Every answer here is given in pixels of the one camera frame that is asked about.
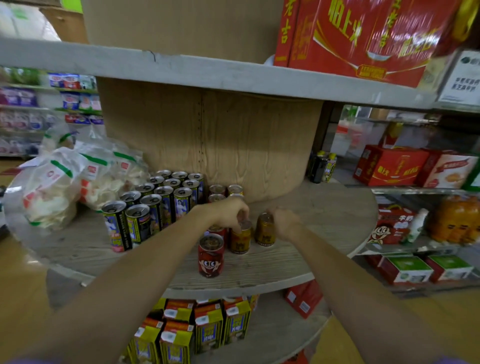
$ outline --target person's left arm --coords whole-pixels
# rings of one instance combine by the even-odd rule
[[[247,217],[247,205],[236,197],[194,207],[125,254],[60,309],[21,358],[116,363],[201,235],[214,224],[238,230],[238,221]]]

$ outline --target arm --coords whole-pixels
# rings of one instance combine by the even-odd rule
[[[298,216],[273,212],[277,235],[295,245],[335,316],[368,364],[432,364],[445,356],[433,332],[364,269],[308,230]]]
[[[116,363],[184,257],[212,225],[239,230],[239,198],[199,205],[133,249],[53,317],[23,358],[62,364]]]

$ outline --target bag of snacks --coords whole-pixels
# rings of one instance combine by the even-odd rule
[[[88,159],[80,153],[61,147],[35,167],[23,195],[30,224],[58,230],[75,217],[81,174],[87,165]]]
[[[132,150],[123,144],[116,143],[113,154],[117,160],[120,173],[125,176],[127,190],[144,184],[150,178],[148,165],[142,159],[142,152]]]
[[[105,140],[78,140],[74,150],[88,159],[81,176],[80,202],[101,211],[105,202],[117,200],[123,192],[125,175],[112,154],[113,145]]]
[[[62,121],[48,128],[43,135],[39,157],[48,157],[55,149],[62,146],[73,149],[74,141],[67,123]]]

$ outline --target white bottle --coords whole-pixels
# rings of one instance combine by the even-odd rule
[[[408,226],[408,235],[402,239],[402,241],[400,242],[401,244],[412,244],[418,238],[421,231],[423,230],[423,224],[425,223],[427,215],[428,210],[421,208],[418,214],[415,215],[410,225]]]

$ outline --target red can with cartoon face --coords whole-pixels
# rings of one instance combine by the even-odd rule
[[[208,233],[198,244],[198,271],[207,278],[216,277],[223,270],[225,243],[218,234]]]

